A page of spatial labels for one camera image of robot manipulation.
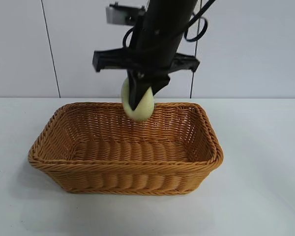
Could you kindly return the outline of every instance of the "white table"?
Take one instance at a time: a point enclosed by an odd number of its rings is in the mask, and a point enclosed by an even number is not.
[[[225,154],[196,191],[164,197],[69,194],[27,163],[76,101],[0,98],[0,236],[295,236],[295,100],[160,99],[201,104]]]

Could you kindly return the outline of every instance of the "woven basket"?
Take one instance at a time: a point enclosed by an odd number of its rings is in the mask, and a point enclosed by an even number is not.
[[[158,103],[145,122],[121,103],[68,104],[29,151],[33,167],[72,193],[186,194],[222,161],[206,113],[192,103]]]

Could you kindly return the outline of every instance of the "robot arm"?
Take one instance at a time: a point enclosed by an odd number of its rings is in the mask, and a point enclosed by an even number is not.
[[[183,35],[187,37],[188,28],[214,1],[209,0],[197,14],[193,14],[197,0],[150,0],[147,10],[111,4],[106,8],[107,22],[133,27],[123,38],[122,48],[94,52],[95,70],[127,70],[128,88],[123,93],[126,93],[124,96],[131,110],[135,111],[149,90],[153,96],[168,85],[169,73],[182,69],[197,70],[200,62],[194,56],[177,53],[177,49]],[[205,33],[207,21],[204,20],[201,33],[193,39],[186,38],[187,41],[197,41]]]

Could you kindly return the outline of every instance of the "basket rim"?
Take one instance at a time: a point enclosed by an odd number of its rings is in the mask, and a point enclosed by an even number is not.
[[[144,167],[144,166],[168,166],[168,167],[175,167],[175,166],[185,166],[188,169],[197,169],[201,167],[205,167],[208,165],[217,165],[216,168],[222,163],[223,161],[223,151],[220,147],[220,144],[216,138],[213,128],[208,120],[206,112],[204,109],[197,103],[189,103],[189,102],[165,102],[165,103],[156,103],[157,107],[188,107],[188,108],[195,108],[200,119],[204,123],[205,133],[208,137],[208,141],[210,146],[213,148],[213,156],[208,161],[196,161],[196,162],[183,162],[183,161],[108,161],[108,160],[45,160],[39,157],[37,154],[37,150],[39,150],[44,143],[44,140],[47,138],[46,133],[53,128],[58,116],[63,115],[64,111],[70,107],[77,107],[77,106],[120,106],[121,103],[111,103],[111,102],[75,102],[65,104],[62,107],[58,108],[54,115],[50,118],[49,122],[46,124],[45,128],[36,139],[34,144],[29,150],[28,160],[32,165],[43,164],[46,168],[52,168],[56,166],[101,166],[101,167],[108,167],[111,165],[119,165],[123,167],[127,167],[129,165],[136,166],[136,167]]]

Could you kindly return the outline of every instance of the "black cable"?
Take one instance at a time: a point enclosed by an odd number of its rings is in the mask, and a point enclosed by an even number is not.
[[[163,41],[161,41],[160,43],[158,43],[157,45],[150,47],[150,48],[146,48],[146,49],[142,49],[142,50],[133,50],[127,47],[126,42],[127,42],[127,38],[129,37],[129,35],[131,34],[131,32],[134,30],[134,27],[131,28],[130,30],[127,31],[127,33],[125,34],[125,36],[123,37],[122,40],[122,46],[129,52],[132,54],[146,54],[149,52],[153,52],[157,49],[159,49],[160,47],[162,47],[163,45],[165,45],[166,43],[168,43],[169,41],[171,41],[172,39],[174,39],[175,37],[179,36],[182,33],[185,33],[186,31],[188,31],[188,29],[200,18],[202,18],[202,15],[209,9],[209,7],[215,2],[215,0],[208,0],[206,2],[206,4],[200,9],[200,11],[194,15],[194,17],[181,29],[179,29],[177,32],[172,33],[169,37],[167,37],[166,39],[164,39]],[[203,34],[206,32],[207,30],[207,20],[205,18],[203,18],[205,20],[205,25],[204,28],[202,29],[202,31],[194,38],[190,39],[192,40],[191,42],[194,42],[193,40],[197,41],[199,40]]]
[[[187,42],[196,42],[196,41],[198,41],[206,33],[207,27],[208,27],[207,19],[204,18],[204,17],[201,17],[201,19],[203,19],[205,21],[205,24],[203,25],[203,28],[202,28],[201,32],[198,33],[197,36],[195,36],[194,38],[187,38],[187,36],[188,36],[188,30],[185,31],[183,37],[185,38],[185,40]]]

